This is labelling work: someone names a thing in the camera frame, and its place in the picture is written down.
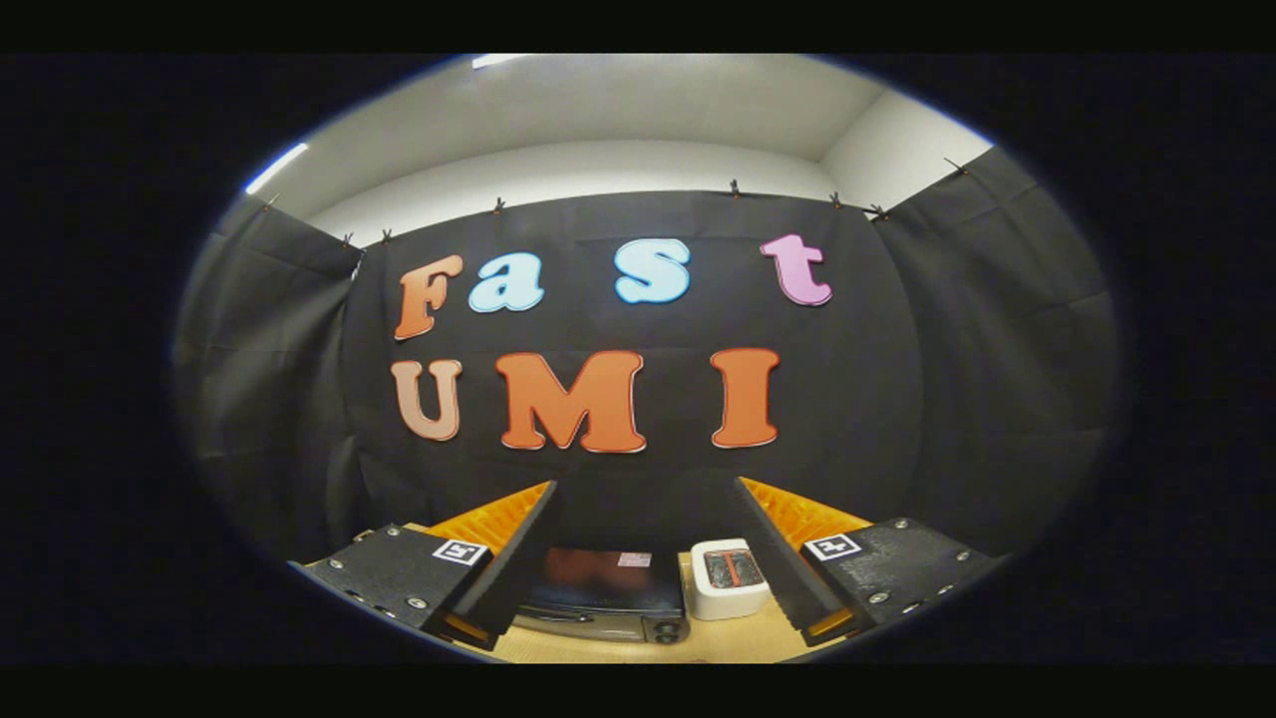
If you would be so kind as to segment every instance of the letter t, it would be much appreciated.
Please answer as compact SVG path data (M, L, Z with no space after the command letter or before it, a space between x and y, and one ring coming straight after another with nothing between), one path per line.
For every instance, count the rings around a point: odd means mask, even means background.
M762 245L762 253L776 258L780 288L796 304L818 306L833 296L827 283L815 283L810 274L810 261L823 261L824 254L814 246L805 246L801 237L787 233Z

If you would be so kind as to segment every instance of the black curtain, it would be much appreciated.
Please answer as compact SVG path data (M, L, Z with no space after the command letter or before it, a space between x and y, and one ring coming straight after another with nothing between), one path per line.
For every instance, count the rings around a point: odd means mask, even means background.
M361 251L242 196L184 297L177 417L213 496L251 543L313 560L375 520L336 388Z
M819 247L832 298L783 296L759 246ZM625 304L615 250L678 237L686 293ZM477 269L542 260L526 311L467 306ZM398 342L399 277L459 254L434 328ZM244 198L209 237L175 343L179 411L227 513L272 553L309 561L385 522L431 524L546 480L561 543L685 551L738 532L721 510L738 474L869 520L915 517L984 552L1025 548L1110 436L1114 310L1085 237L1000 149L872 222L786 196L653 191L578 196L415 230L360 251ZM767 347L778 439L722 450L709 356ZM518 451L501 353L536 351L564 386L601 349L643 356L634 416L647 449ZM456 358L461 431L411 434L389 367ZM434 383L421 404L436 416Z
M1085 490L1119 420L1122 337L1096 254L1000 148L873 227L921 348L921 453L900 513L1022 550Z
M832 298L789 300L760 245L798 233L819 247L817 281ZM639 237L678 237L690 250L690 286L667 304L627 304L614 289L616 250ZM512 251L542 261L544 298L526 311L477 312L467 296L487 260ZM402 342L407 270L459 254L447 300L429 333ZM723 450L722 380L709 357L766 347L769 421L778 439ZM638 454L591 454L547 445L501 445L509 426L496 357L545 356L564 388L602 349L635 351ZM419 439L399 416L389 367L456 358L461 431L447 443ZM783 487L859 515L883 518L903 500L920 443L917 342L903 284L861 212L832 201L711 191L577 196L424 227L367 249L351 288L342 342L342 388L359 436L360 465L376 506L394 522L430 523L546 480L559 482L564 545L686 551L739 534L725 509L736 476ZM438 416L434 381L422 375L421 407Z

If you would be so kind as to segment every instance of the letter m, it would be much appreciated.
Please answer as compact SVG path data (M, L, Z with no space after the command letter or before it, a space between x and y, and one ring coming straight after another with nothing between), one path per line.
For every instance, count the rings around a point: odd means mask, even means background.
M510 449L537 450L545 436L555 446L572 446L581 422L590 417L590 431L581 446L598 454L634 454L647 448L638 435L633 414L633 380L642 370L642 356L633 351L600 351L587 358L572 392L564 392L540 353L507 353L496 358L496 371L509 390L509 431L500 443Z

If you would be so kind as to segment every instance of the table surface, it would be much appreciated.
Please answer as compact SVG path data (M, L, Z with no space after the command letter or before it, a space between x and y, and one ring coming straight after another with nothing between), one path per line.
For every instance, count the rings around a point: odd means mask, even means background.
M692 555L679 553L678 562L683 571L683 598L690 607ZM846 640L841 638L815 648L806 647L801 634L794 630L771 596L753 616L697 621L688 611L688 621L692 630L686 639L672 645L559 636L521 626L510 626L490 652L459 643L456 645L510 663L776 663Z

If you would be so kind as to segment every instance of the white wall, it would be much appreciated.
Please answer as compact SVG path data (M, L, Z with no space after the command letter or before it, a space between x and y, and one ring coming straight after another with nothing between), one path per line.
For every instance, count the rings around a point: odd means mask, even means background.
M305 221L351 244L532 201L644 190L786 194L827 200L837 190L826 168L785 154L686 142L572 142L496 152L389 181Z
M845 135L822 165L838 198L859 207L891 207L956 171L993 144L926 105L887 89Z

